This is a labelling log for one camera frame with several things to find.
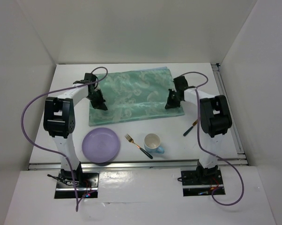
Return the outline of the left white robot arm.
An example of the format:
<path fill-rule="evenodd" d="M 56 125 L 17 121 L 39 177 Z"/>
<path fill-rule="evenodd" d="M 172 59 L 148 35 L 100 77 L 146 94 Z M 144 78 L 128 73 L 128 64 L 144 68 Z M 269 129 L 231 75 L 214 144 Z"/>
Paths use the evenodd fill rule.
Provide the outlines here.
<path fill-rule="evenodd" d="M 84 98 L 88 99 L 96 110 L 107 111 L 108 108 L 99 85 L 98 77 L 86 73 L 83 80 L 75 81 L 73 89 L 57 97 L 47 97 L 43 126 L 53 138 L 58 152 L 62 154 L 60 181 L 66 181 L 73 187 L 83 183 L 83 172 L 73 143 L 72 133 L 75 129 L 74 107 Z"/>

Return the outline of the blue mug white inside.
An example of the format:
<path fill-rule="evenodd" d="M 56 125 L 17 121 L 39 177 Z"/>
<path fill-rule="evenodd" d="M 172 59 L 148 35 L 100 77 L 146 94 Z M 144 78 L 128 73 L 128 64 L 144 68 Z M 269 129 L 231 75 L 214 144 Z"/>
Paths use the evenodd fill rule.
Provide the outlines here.
<path fill-rule="evenodd" d="M 145 150 L 149 153 L 163 154 L 164 148 L 161 146 L 161 140 L 156 134 L 147 134 L 144 138 Z"/>

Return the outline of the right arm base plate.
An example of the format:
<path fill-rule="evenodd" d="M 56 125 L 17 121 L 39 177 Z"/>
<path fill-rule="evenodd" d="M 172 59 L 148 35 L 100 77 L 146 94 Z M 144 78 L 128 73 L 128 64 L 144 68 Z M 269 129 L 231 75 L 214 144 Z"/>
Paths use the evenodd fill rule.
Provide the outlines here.
<path fill-rule="evenodd" d="M 220 186 L 223 185 L 221 171 L 217 170 L 216 174 L 200 176 L 195 170 L 181 171 L 181 176 L 177 178 L 183 186 Z"/>

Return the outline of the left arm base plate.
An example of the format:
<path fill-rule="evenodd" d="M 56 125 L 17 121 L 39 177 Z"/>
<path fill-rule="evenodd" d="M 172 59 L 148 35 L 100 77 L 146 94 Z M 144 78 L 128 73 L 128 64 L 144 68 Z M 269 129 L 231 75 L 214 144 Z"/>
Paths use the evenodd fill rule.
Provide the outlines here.
<path fill-rule="evenodd" d="M 89 192 L 98 190 L 98 172 L 83 173 L 80 180 L 75 178 L 75 183 L 73 182 L 71 175 L 62 176 L 61 173 L 59 173 L 57 178 L 58 179 L 56 184 L 56 191 L 74 192 L 74 184 L 78 192 Z"/>

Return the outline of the green patterned cloth napkin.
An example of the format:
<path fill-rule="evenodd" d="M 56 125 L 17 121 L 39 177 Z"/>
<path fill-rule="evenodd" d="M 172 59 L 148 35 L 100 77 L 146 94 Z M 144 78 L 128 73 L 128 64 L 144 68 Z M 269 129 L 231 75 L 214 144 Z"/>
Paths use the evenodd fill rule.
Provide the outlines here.
<path fill-rule="evenodd" d="M 184 115 L 180 106 L 165 109 L 173 77 L 167 67 L 109 73 L 99 83 L 107 110 L 89 108 L 89 126 Z"/>

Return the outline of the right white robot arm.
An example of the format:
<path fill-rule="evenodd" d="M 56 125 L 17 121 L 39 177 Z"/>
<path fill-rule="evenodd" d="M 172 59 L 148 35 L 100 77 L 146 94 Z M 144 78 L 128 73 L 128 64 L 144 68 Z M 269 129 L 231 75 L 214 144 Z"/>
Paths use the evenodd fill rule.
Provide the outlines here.
<path fill-rule="evenodd" d="M 165 109 L 180 107 L 182 101 L 198 107 L 198 141 L 203 151 L 199 157 L 194 174 L 189 178 L 201 184 L 207 183 L 216 176 L 218 170 L 218 154 L 222 140 L 232 126 L 232 119 L 224 95 L 207 94 L 194 86 L 189 86 L 184 76 L 173 79 L 175 89 L 169 90 Z"/>

